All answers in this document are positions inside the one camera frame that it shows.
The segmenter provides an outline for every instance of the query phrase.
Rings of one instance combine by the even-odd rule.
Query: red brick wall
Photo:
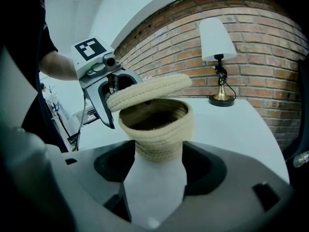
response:
[[[223,61],[227,82],[238,99],[256,108],[284,149],[297,135],[301,101],[297,60],[308,40],[275,0],[180,0],[142,22],[115,54],[142,78],[184,73],[192,87],[176,97],[206,97],[217,92],[214,62],[203,62],[198,25],[217,17],[238,55]]]

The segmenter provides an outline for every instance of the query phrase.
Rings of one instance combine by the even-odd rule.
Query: white table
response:
[[[289,181],[288,171],[279,145],[267,124],[246,100],[235,100],[231,107],[210,105],[205,98],[180,98],[194,111],[195,130],[192,141],[253,157],[279,177]],[[113,113],[115,129],[100,120],[81,130],[80,150],[110,145],[127,140],[118,124],[119,112]]]

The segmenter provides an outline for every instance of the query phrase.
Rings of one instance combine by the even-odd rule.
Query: lamp base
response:
[[[234,100],[235,100],[234,97],[229,97],[228,100],[217,100],[215,96],[216,95],[209,95],[208,101],[211,105],[220,106],[220,107],[229,107],[229,106],[234,105]]]

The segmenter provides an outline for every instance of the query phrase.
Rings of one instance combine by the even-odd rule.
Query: table lamp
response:
[[[215,106],[228,107],[234,104],[235,91],[226,82],[227,72],[222,67],[222,59],[234,58],[236,50],[223,23],[218,18],[207,18],[199,24],[203,61],[218,61],[215,66],[219,76],[219,91],[209,96],[209,103]],[[224,84],[227,84],[235,93],[235,97],[226,94]]]

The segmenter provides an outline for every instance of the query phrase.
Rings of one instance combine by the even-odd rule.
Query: white lampshade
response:
[[[223,54],[223,59],[236,57],[233,42],[223,23],[218,18],[207,18],[199,24],[203,61],[216,61],[214,55]]]

